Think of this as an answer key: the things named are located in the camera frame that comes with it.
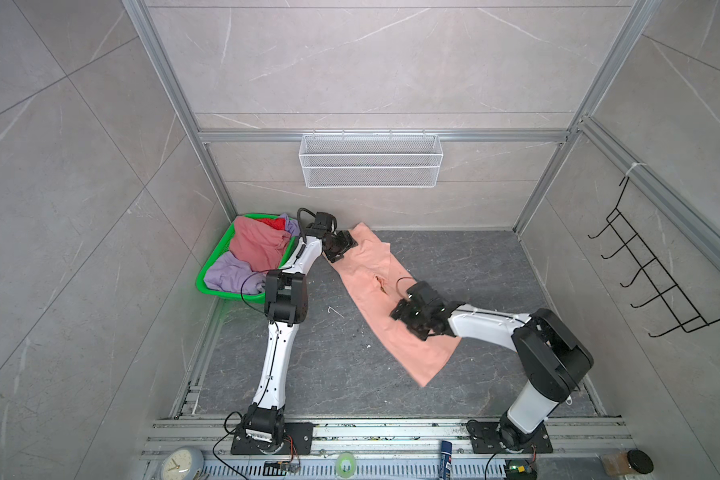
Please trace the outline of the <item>peach pink printed t-shirt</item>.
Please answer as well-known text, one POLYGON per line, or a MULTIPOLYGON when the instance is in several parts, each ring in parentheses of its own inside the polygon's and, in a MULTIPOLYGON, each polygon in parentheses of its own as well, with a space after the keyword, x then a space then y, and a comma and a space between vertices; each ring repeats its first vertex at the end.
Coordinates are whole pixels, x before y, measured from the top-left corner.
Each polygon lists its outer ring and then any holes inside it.
POLYGON ((422 341, 403 322, 393 320, 391 311, 414 279, 391 253, 390 244, 381 241, 366 224, 357 224, 350 234, 358 245, 333 268, 382 345, 424 387, 447 364, 460 339, 435 336, 422 341))

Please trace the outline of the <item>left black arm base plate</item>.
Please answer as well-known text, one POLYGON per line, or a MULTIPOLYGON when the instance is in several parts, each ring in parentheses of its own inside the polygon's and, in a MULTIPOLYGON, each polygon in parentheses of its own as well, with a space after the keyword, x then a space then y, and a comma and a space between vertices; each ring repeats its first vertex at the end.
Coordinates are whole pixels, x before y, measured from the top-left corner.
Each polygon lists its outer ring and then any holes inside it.
POLYGON ((230 453, 232 455, 290 455, 294 447, 299 455, 311 452, 315 425, 309 422, 286 422, 284 424, 283 442, 279 446, 269 445, 263 440, 256 440, 251 435, 237 429, 233 434, 230 453))

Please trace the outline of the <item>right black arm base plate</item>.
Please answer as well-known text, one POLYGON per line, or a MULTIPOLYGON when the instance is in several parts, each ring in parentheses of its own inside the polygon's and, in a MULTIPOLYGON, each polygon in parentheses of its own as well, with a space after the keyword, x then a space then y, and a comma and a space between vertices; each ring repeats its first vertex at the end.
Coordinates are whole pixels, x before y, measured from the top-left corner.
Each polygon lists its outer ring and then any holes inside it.
POLYGON ((544 423, 525 433, 510 421, 478 421, 466 423, 469 440, 476 454, 513 453, 548 454, 553 452, 544 423))

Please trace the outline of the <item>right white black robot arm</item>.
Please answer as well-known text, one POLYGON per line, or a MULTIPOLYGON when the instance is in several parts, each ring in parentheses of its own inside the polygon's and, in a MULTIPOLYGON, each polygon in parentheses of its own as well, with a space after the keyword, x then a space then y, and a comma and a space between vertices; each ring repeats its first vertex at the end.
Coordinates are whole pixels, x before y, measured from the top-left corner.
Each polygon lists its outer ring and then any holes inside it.
POLYGON ((438 335, 481 340, 514 351, 527 382, 497 422, 466 423, 476 453, 550 453, 544 422, 578 388, 594 365, 583 343, 553 311, 510 314, 447 301, 428 283, 406 290, 390 316, 417 338, 438 335))

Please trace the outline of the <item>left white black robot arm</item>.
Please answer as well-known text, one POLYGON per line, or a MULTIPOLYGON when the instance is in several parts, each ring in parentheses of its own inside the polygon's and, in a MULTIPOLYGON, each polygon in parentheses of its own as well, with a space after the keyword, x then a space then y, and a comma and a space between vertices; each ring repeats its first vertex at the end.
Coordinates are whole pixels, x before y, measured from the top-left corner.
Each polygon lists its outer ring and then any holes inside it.
POLYGON ((279 450, 286 440, 286 376, 293 342, 307 317, 307 274, 321 256, 334 263, 357 242, 337 227, 334 215, 297 210, 298 243, 278 269, 265 276, 263 314, 267 320, 267 348, 258 388, 240 420, 236 434, 265 453, 279 450))

